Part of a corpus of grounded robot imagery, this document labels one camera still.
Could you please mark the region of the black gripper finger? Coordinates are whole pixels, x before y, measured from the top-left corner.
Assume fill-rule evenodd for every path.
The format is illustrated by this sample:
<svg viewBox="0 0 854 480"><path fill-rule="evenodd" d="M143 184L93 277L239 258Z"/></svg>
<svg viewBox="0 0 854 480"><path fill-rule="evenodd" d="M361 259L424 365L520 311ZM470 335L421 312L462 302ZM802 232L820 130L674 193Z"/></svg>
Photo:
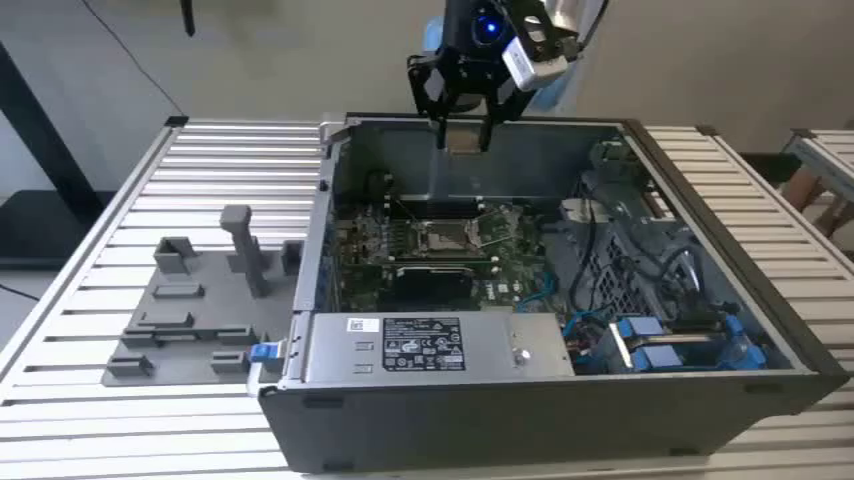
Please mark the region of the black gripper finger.
<svg viewBox="0 0 854 480"><path fill-rule="evenodd" d="M446 95L445 78L437 67L436 55L414 54L407 58L407 78L418 113L425 116L436 130L436 146L446 147L448 117L453 97Z"/></svg>
<svg viewBox="0 0 854 480"><path fill-rule="evenodd" d="M518 120L526 107L528 93L520 89L513 89L504 100L500 99L498 91L486 95L488 113L481 125L478 137L481 150L488 150L490 147L494 127L506 121Z"/></svg>

